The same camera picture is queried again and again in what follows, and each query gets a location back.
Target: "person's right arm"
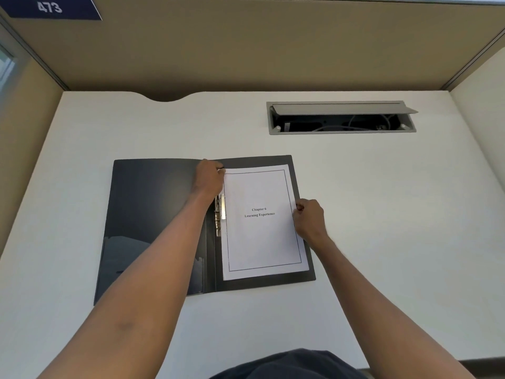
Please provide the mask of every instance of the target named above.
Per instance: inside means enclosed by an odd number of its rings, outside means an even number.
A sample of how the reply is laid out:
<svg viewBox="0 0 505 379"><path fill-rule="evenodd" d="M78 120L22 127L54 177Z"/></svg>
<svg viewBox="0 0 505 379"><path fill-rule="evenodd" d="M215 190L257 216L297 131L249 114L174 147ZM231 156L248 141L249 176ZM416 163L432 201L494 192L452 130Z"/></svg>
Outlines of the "person's right arm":
<svg viewBox="0 0 505 379"><path fill-rule="evenodd" d="M298 200L293 217L323 264L376 379L474 378L346 259L326 233L316 200Z"/></svg>

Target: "binder ring mechanism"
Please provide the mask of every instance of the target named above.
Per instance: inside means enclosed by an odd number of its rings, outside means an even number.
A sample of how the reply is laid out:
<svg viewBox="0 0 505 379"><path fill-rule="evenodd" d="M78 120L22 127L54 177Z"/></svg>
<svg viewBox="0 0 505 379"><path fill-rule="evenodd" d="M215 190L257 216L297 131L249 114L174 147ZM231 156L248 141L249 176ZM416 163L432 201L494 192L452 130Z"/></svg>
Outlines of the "binder ring mechanism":
<svg viewBox="0 0 505 379"><path fill-rule="evenodd" d="M226 204L224 194L214 198L214 222L216 223L216 235L221 236L221 220L226 220Z"/></svg>

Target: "person's left arm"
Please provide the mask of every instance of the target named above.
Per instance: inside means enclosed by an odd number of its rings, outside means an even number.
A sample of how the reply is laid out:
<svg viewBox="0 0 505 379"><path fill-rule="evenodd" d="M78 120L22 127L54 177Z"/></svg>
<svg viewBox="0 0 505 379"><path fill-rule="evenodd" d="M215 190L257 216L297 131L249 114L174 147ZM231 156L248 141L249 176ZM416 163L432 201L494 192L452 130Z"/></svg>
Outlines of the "person's left arm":
<svg viewBox="0 0 505 379"><path fill-rule="evenodd" d="M205 212L223 187L222 167L199 163L183 209L109 287L39 379L156 376L186 298Z"/></svg>

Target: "forearm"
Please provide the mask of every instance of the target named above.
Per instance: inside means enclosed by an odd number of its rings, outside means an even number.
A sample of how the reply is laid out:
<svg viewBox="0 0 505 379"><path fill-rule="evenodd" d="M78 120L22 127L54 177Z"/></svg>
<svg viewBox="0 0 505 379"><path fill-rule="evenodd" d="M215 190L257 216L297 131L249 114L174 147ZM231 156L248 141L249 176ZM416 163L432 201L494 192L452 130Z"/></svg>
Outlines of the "forearm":
<svg viewBox="0 0 505 379"><path fill-rule="evenodd" d="M329 238L316 249L375 378L473 378L372 286Z"/></svg>
<svg viewBox="0 0 505 379"><path fill-rule="evenodd" d="M186 298L208 202L184 208L98 301L41 378L152 377L165 357Z"/></svg>

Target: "hand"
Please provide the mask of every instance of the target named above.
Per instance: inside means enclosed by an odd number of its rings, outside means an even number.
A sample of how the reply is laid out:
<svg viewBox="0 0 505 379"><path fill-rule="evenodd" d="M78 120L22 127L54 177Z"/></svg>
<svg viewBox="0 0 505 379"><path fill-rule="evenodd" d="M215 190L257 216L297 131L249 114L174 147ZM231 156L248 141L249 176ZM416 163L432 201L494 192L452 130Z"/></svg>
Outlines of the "hand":
<svg viewBox="0 0 505 379"><path fill-rule="evenodd" d="M222 163L202 159L196 165L191 195L210 205L214 197L223 190L224 172Z"/></svg>
<svg viewBox="0 0 505 379"><path fill-rule="evenodd" d="M316 253L328 241L331 242L324 224L324 210L316 200L296 200L293 211L294 228Z"/></svg>

